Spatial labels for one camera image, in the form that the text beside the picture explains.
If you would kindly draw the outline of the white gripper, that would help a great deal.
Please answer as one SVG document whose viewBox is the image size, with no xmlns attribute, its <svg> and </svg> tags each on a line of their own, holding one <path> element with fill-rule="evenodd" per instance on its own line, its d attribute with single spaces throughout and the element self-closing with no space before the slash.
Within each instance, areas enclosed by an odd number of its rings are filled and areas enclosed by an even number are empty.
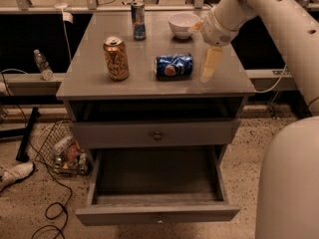
<svg viewBox="0 0 319 239">
<path fill-rule="evenodd" d="M 215 16 L 215 9 L 212 8 L 202 21 L 198 21 L 188 28 L 190 34 L 201 32 L 202 39 L 211 47 L 204 51 L 200 64 L 200 80 L 207 83 L 215 68 L 220 63 L 223 50 L 222 46 L 228 45 L 237 35 L 237 31 L 230 31 L 223 27 Z"/>
</svg>

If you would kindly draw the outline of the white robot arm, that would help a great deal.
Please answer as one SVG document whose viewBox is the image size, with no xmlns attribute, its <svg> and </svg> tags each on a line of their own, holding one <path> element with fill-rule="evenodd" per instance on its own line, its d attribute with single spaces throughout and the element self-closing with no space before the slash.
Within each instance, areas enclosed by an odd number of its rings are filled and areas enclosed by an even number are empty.
<svg viewBox="0 0 319 239">
<path fill-rule="evenodd" d="M 311 112 L 283 128 L 262 161 L 255 239 L 319 239 L 319 24 L 295 0 L 220 0 L 195 25 L 225 46 L 259 16 Z"/>
</svg>

